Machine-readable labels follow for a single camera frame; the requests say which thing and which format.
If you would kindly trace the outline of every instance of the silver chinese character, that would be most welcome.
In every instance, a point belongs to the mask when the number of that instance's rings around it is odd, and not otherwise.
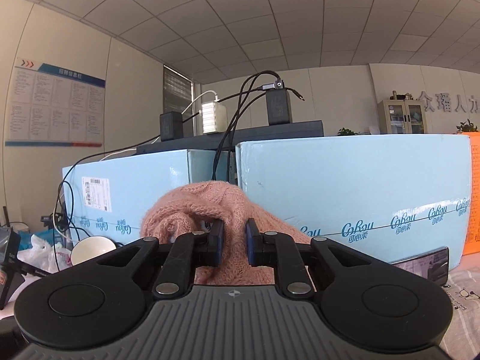
[[[455,112],[458,112],[458,109],[461,109],[463,110],[463,112],[466,112],[467,110],[463,107],[463,104],[462,104],[462,96],[460,96],[459,94],[457,95],[457,107],[455,108]]]
[[[479,110],[478,102],[480,102],[480,100],[476,99],[475,96],[471,96],[471,98],[469,100],[472,102],[472,109],[470,110],[470,112],[477,113],[478,110]]]
[[[452,112],[452,101],[449,93],[435,93],[438,102],[438,109],[443,109],[443,112]]]
[[[424,102],[425,110],[426,110],[426,111],[428,111],[428,110],[430,109],[432,112],[435,112],[434,106],[431,105],[431,101],[433,100],[433,98],[431,98],[429,95],[427,95],[427,93],[426,93],[425,91],[422,91],[422,93],[421,93],[420,97],[418,98],[418,100]]]

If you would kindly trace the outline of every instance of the window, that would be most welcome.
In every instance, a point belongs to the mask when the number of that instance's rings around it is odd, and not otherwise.
[[[194,99],[194,84],[186,77],[173,71],[167,66],[163,67],[163,112],[183,112]],[[193,107],[184,114],[183,119],[193,115]],[[194,121],[189,120],[183,124],[183,136],[193,137]]]

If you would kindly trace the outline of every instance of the cabinet door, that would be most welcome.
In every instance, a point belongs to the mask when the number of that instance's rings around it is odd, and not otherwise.
[[[425,120],[422,112],[422,104],[406,104],[406,117],[411,134],[425,134]]]
[[[408,134],[404,102],[386,102],[385,111],[389,134]]]

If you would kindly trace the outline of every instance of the white wall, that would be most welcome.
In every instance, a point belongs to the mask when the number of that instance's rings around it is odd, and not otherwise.
[[[0,109],[4,124],[15,57],[106,80],[103,147],[2,145],[0,203],[6,203],[11,221],[27,222],[39,230],[40,216],[53,210],[62,167],[86,155],[158,134],[163,65],[76,20],[24,0],[0,0],[0,23]]]
[[[336,135],[342,127],[355,132],[366,132],[378,126],[377,102],[390,98],[392,91],[411,93],[415,98],[425,91],[433,98],[435,111],[426,113],[427,131],[453,134],[460,122],[469,118],[480,126],[480,111],[470,112],[473,95],[480,99],[480,74],[442,67],[411,64],[371,64],[369,66],[316,67],[279,72],[288,87],[297,89],[305,102],[290,96],[294,122],[322,120],[325,136]],[[215,90],[219,97],[236,93],[246,77],[203,85],[202,90]],[[262,76],[261,83],[272,78]],[[436,93],[448,92],[452,112],[437,109]],[[455,112],[457,95],[461,96],[467,112]],[[225,101],[231,119],[237,109],[237,99]],[[246,111],[238,128],[266,126],[265,100],[259,100]]]

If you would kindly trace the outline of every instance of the black power adapter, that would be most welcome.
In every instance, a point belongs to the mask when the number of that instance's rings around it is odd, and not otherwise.
[[[183,138],[183,116],[180,112],[171,111],[160,115],[160,140]]]
[[[287,124],[292,122],[290,95],[282,80],[275,82],[275,89],[266,91],[268,125]]]

